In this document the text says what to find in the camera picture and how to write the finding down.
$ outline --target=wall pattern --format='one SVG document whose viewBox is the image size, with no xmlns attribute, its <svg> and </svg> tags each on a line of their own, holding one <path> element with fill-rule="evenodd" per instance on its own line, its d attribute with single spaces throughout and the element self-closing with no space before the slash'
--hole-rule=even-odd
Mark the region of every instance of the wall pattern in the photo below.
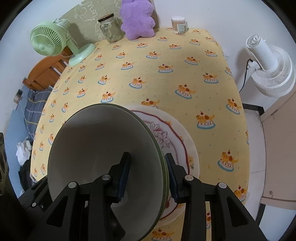
<svg viewBox="0 0 296 241">
<path fill-rule="evenodd" d="M 65 13 L 60 19 L 66 18 L 70 21 L 69 32 L 77 42 L 78 47 L 82 47 L 87 43 L 96 43 L 105 39 L 98 19 L 108 13 L 114 13 L 121 20 L 119 15 L 120 7 L 121 0 L 85 0 Z M 155 10 L 152 17 L 156 23 L 155 27 L 158 28 L 159 24 Z"/>
</svg>

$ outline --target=fan power cord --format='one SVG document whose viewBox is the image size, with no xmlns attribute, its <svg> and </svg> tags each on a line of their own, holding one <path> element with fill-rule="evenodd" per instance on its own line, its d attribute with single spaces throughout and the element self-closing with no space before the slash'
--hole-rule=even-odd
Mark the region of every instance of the fan power cord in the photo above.
<svg viewBox="0 0 296 241">
<path fill-rule="evenodd" d="M 249 61 L 253 62 L 253 60 L 252 60 L 252 59 L 248 59 L 248 61 L 247 61 L 246 72 L 245 72 L 245 74 L 244 74 L 244 84 L 246 83 L 246 77 L 247 77 L 247 70 L 248 70 L 248 64 L 249 64 Z"/>
</svg>

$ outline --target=wooden headboard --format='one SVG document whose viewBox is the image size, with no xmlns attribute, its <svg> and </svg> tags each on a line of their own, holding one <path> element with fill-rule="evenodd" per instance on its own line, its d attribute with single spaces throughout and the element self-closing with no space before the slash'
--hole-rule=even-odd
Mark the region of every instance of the wooden headboard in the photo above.
<svg viewBox="0 0 296 241">
<path fill-rule="evenodd" d="M 50 85 L 54 86 L 60 77 L 60 73 L 66 68 L 65 63 L 69 63 L 69 58 L 63 56 L 72 55 L 71 50 L 66 47 L 61 55 L 45 57 L 31 70 L 23 84 L 33 90 L 44 90 Z"/>
</svg>

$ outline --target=bowl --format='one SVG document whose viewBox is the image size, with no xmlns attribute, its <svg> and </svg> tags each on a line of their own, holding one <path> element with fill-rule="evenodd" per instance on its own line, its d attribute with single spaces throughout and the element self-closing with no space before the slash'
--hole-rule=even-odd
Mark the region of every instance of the bowl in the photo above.
<svg viewBox="0 0 296 241">
<path fill-rule="evenodd" d="M 48 160 L 48 186 L 54 200 L 71 181 L 93 182 L 131 154 L 123 205 L 111 208 L 126 234 L 122 241 L 147 236 L 168 199 L 169 178 L 164 155 L 146 124 L 130 110 L 95 104 L 72 115 L 59 130 Z"/>
</svg>

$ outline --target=cat cake print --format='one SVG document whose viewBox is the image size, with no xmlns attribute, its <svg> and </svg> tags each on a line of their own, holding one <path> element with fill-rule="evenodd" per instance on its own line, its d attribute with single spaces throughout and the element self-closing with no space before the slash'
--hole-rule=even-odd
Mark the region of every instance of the cat cake print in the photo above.
<svg viewBox="0 0 296 241">
<path fill-rule="evenodd" d="M 167 42 L 167 38 L 166 37 L 160 37 L 159 39 L 158 39 L 158 41 L 161 41 L 161 42 Z"/>
<path fill-rule="evenodd" d="M 99 70 L 99 69 L 104 68 L 104 67 L 105 67 L 105 64 L 106 64 L 106 63 L 104 63 L 104 64 L 100 63 L 100 64 L 96 67 L 96 70 Z"/>
<path fill-rule="evenodd" d="M 139 78 L 133 79 L 133 81 L 131 83 L 129 83 L 128 85 L 132 88 L 135 88 L 135 89 L 141 89 L 142 84 L 145 84 L 146 82 L 147 81 L 143 81 L 143 80 L 141 80 L 141 77 L 139 77 Z"/>
<path fill-rule="evenodd" d="M 109 93 L 108 91 L 102 95 L 102 100 L 101 103 L 109 103 L 111 101 L 113 101 L 113 96 L 115 95 L 116 92 L 114 93 Z"/>
<path fill-rule="evenodd" d="M 210 56 L 210 57 L 217 57 L 218 56 L 216 54 L 216 52 L 209 51 L 209 50 L 206 50 L 205 53 L 206 53 L 206 56 Z"/>
<path fill-rule="evenodd" d="M 134 64 L 134 63 L 135 63 L 135 62 L 133 62 L 133 63 L 128 63 L 128 62 L 126 62 L 125 64 L 122 65 L 121 70 L 126 70 L 126 69 L 131 69 L 131 68 L 133 68 L 133 64 Z"/>
<path fill-rule="evenodd" d="M 40 146 L 39 146 L 39 150 L 40 150 L 40 151 L 43 151 L 43 147 L 44 147 L 44 143 L 41 142 L 41 143 L 40 143 Z"/>
<path fill-rule="evenodd" d="M 208 84 L 217 84 L 219 81 L 217 80 L 217 75 L 211 75 L 211 74 L 204 74 L 203 75 L 204 82 Z"/>
<path fill-rule="evenodd" d="M 193 45 L 200 45 L 200 41 L 198 41 L 198 40 L 196 40 L 196 39 L 192 39 L 192 40 L 190 40 L 190 42 L 189 42 L 190 44 L 193 44 Z"/>
<path fill-rule="evenodd" d="M 191 94 L 194 94 L 195 91 L 190 90 L 187 85 L 179 85 L 178 89 L 175 91 L 175 93 L 185 99 L 192 99 Z"/>
<path fill-rule="evenodd" d="M 79 70 L 78 70 L 78 72 L 81 72 L 81 71 L 84 71 L 85 70 L 85 65 L 82 65 L 80 68 L 79 68 Z"/>
<path fill-rule="evenodd" d="M 99 61 L 99 60 L 101 60 L 101 58 L 102 58 L 102 55 L 99 54 L 94 60 L 95 60 L 95 61 Z"/>
<path fill-rule="evenodd" d="M 225 68 L 225 73 L 229 74 L 232 77 L 232 73 L 231 73 L 230 68 L 226 67 Z"/>
<path fill-rule="evenodd" d="M 171 44 L 169 45 L 170 49 L 181 49 L 181 45 Z"/>
<path fill-rule="evenodd" d="M 57 100 L 56 100 L 56 99 L 54 99 L 54 100 L 52 101 L 52 103 L 50 104 L 50 105 L 51 105 L 51 107 L 54 107 L 54 106 L 55 106 L 55 104 L 56 104 L 56 102 L 57 102 Z"/>
<path fill-rule="evenodd" d="M 120 47 L 121 47 L 121 45 L 115 45 L 115 46 L 113 46 L 112 50 L 119 49 Z"/>
<path fill-rule="evenodd" d="M 146 99 L 145 101 L 142 101 L 141 102 L 141 105 L 146 105 L 146 106 L 150 106 L 150 107 L 155 107 L 157 108 L 157 104 L 160 102 L 160 100 L 157 100 L 157 101 L 153 101 L 153 100 L 150 100 L 150 99 Z"/>
<path fill-rule="evenodd" d="M 54 122 L 54 114 L 50 116 L 49 122 Z"/>
<path fill-rule="evenodd" d="M 41 165 L 40 170 L 41 170 L 42 175 L 45 175 L 45 166 L 44 166 L 44 163 Z"/>
<path fill-rule="evenodd" d="M 69 93 L 69 90 L 70 90 L 70 88 L 65 88 L 65 91 L 63 92 L 63 95 L 66 95 L 66 94 L 68 94 Z"/>
<path fill-rule="evenodd" d="M 40 133 L 42 134 L 43 131 L 44 131 L 44 125 L 41 126 L 41 128 L 40 128 Z"/>
<path fill-rule="evenodd" d="M 157 59 L 157 56 L 159 56 L 159 53 L 156 53 L 155 51 L 149 52 L 149 54 L 146 55 L 146 58 L 151 58 L 151 59 Z"/>
<path fill-rule="evenodd" d="M 211 227 L 211 212 L 210 211 L 206 214 L 206 220 L 207 220 L 207 229 L 209 229 Z"/>
<path fill-rule="evenodd" d="M 78 80 L 78 83 L 79 84 L 82 84 L 84 81 L 85 81 L 85 75 L 84 76 L 81 76 L 81 78 Z"/>
<path fill-rule="evenodd" d="M 102 76 L 101 79 L 98 81 L 98 84 L 105 85 L 108 80 L 110 80 L 110 78 L 108 78 L 107 75 Z"/>
<path fill-rule="evenodd" d="M 196 116 L 198 129 L 212 129 L 216 125 L 214 123 L 215 115 L 205 115 L 202 111 Z"/>
<path fill-rule="evenodd" d="M 49 138 L 48 138 L 48 142 L 49 142 L 50 145 L 53 144 L 53 142 L 54 142 L 54 134 L 53 134 L 53 133 L 50 134 L 50 136 L 49 136 Z"/>
<path fill-rule="evenodd" d="M 228 99 L 227 101 L 227 105 L 226 108 L 228 110 L 230 110 L 231 112 L 233 112 L 234 114 L 239 115 L 240 114 L 240 109 L 242 108 L 241 106 L 239 106 L 237 103 L 235 103 L 234 99 Z"/>
<path fill-rule="evenodd" d="M 67 109 L 69 108 L 68 102 L 64 104 L 64 106 L 62 107 L 62 112 L 65 113 L 67 111 Z"/>
<path fill-rule="evenodd" d="M 125 52 L 119 53 L 116 58 L 124 58 L 127 54 Z"/>
<path fill-rule="evenodd" d="M 198 65 L 198 62 L 200 62 L 200 60 L 196 60 L 193 57 L 187 57 L 185 62 L 191 65 Z"/>
<path fill-rule="evenodd" d="M 173 65 L 169 66 L 169 65 L 162 64 L 158 67 L 158 72 L 159 73 L 171 73 L 171 72 L 173 72 Z"/>
<path fill-rule="evenodd" d="M 85 93 L 86 93 L 87 89 L 81 89 L 79 92 L 78 92 L 78 95 L 77 95 L 77 98 L 81 98 L 83 96 L 85 96 Z"/>
<path fill-rule="evenodd" d="M 230 154 L 230 150 L 228 150 L 228 152 L 222 152 L 221 159 L 217 162 L 217 164 L 221 169 L 227 172 L 233 172 L 234 164 L 237 162 L 238 162 L 238 159 L 235 159 Z"/>
<path fill-rule="evenodd" d="M 66 80 L 65 80 L 65 83 L 68 83 L 69 80 L 70 80 L 71 76 L 69 76 Z"/>
<path fill-rule="evenodd" d="M 247 189 L 244 189 L 239 185 L 238 189 L 234 191 L 234 194 L 241 202 L 243 202 L 247 197 Z"/>
<path fill-rule="evenodd" d="M 158 231 L 152 232 L 152 241 L 172 241 L 171 235 L 173 235 L 174 232 L 167 233 L 164 230 L 158 229 Z"/>
<path fill-rule="evenodd" d="M 138 44 L 137 48 L 145 48 L 147 46 L 148 46 L 147 43 L 146 44 L 140 43 L 140 44 Z"/>
</svg>

